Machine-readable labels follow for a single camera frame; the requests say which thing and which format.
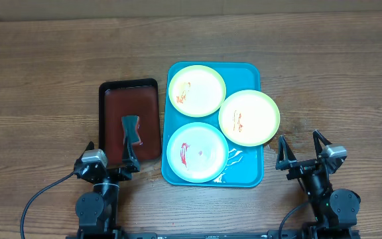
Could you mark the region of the light blue plate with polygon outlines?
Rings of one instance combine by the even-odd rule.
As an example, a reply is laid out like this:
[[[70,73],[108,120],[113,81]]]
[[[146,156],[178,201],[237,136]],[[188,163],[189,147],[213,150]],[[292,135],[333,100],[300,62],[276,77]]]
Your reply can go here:
[[[179,127],[166,146],[166,159],[174,174],[189,183],[206,183],[225,169],[229,156],[226,138],[202,122]]]

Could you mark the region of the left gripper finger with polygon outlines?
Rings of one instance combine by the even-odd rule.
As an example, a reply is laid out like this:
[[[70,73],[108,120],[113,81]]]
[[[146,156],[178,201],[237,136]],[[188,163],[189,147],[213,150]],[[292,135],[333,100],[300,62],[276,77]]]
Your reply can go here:
[[[124,149],[122,154],[122,162],[125,165],[136,165],[138,163],[135,152],[133,151],[132,143],[127,136],[124,140]]]
[[[85,148],[85,151],[93,150],[94,149],[94,143],[93,141],[90,141],[88,145]]]

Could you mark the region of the yellow-green plate top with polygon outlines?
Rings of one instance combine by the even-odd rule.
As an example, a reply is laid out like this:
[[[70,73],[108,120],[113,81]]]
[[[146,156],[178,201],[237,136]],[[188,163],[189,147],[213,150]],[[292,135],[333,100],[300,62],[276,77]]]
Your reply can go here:
[[[192,65],[180,69],[168,84],[168,98],[185,116],[200,118],[217,111],[226,97],[222,76],[213,68]]]

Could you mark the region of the green hourglass sponge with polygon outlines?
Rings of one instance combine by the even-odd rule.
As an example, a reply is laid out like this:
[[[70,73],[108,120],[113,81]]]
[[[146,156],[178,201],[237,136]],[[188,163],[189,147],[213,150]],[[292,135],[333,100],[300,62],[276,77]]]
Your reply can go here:
[[[139,136],[139,116],[123,116],[121,118],[123,126],[123,142],[129,142],[131,145],[142,144],[141,137]]]

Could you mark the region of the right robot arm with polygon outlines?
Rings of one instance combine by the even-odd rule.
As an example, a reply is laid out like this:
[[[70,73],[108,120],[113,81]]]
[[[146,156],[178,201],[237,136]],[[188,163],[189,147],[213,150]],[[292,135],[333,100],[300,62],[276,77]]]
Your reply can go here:
[[[341,144],[328,141],[318,130],[313,131],[316,157],[298,161],[284,136],[279,137],[279,153],[275,169],[287,171],[288,180],[296,179],[308,200],[292,209],[281,221],[278,230],[268,233],[271,238],[359,238],[351,228],[357,224],[361,198],[348,189],[333,189],[330,175],[348,156]],[[284,230],[285,222],[296,211],[310,205],[314,222],[306,222],[299,230]]]

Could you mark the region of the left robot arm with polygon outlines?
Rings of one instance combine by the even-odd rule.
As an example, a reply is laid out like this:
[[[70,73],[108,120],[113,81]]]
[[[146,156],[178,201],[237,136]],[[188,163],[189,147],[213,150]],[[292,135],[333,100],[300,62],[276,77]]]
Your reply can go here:
[[[89,142],[86,150],[74,163],[77,178],[93,185],[93,191],[84,193],[76,202],[79,219],[77,238],[127,238],[117,224],[119,183],[130,181],[132,174],[140,171],[140,164],[129,138],[124,141],[122,156],[124,166],[108,168],[108,159],[102,149]]]

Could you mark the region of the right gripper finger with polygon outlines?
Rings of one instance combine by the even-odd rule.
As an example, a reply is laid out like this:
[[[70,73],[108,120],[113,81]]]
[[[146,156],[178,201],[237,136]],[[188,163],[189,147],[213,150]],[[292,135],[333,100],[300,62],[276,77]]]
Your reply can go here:
[[[315,148],[315,151],[316,151],[316,155],[319,156],[322,152],[322,146],[321,144],[323,144],[324,146],[327,146],[327,145],[331,145],[332,143],[330,141],[328,141],[317,129],[315,129],[313,132],[312,132],[312,136],[313,136],[313,140],[314,140],[314,148]]]
[[[279,152],[277,155],[277,163],[295,163],[296,157],[289,147],[285,137],[279,137]]]

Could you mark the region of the yellow-green plate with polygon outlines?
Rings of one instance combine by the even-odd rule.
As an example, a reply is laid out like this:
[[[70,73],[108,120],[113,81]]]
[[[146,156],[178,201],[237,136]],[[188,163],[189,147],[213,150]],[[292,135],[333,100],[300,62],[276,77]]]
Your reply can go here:
[[[168,84],[168,98],[185,116],[200,118],[217,111],[226,97],[222,76],[213,68],[192,65],[180,69]]]
[[[254,147],[268,142],[277,132],[281,115],[268,95],[241,90],[221,105],[218,121],[222,133],[233,143]]]

